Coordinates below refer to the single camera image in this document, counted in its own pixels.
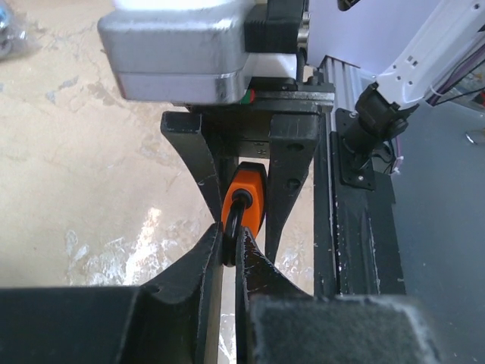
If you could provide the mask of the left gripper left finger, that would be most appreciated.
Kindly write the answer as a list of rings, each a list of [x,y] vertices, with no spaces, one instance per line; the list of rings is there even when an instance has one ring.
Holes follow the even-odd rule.
[[[140,286],[1,291],[3,363],[215,363],[222,226]]]

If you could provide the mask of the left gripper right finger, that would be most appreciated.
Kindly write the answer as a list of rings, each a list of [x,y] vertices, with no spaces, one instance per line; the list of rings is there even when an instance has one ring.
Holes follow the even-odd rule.
[[[440,363],[440,342],[415,300],[397,295],[308,295],[258,249],[236,244],[239,363]]]

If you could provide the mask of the orange padlock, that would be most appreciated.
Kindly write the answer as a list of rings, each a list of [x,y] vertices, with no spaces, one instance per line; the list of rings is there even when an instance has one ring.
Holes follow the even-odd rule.
[[[266,168],[262,163],[241,162],[237,167],[222,206],[223,264],[236,264],[236,245],[240,228],[248,228],[257,237],[266,210]]]

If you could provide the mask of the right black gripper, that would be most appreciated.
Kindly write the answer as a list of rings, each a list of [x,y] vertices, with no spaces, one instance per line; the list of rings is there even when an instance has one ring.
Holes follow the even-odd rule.
[[[175,148],[215,221],[221,182],[214,158],[270,158],[264,254],[275,261],[283,228],[308,176],[335,87],[319,77],[301,83],[257,78],[232,105],[166,111],[161,133]]]

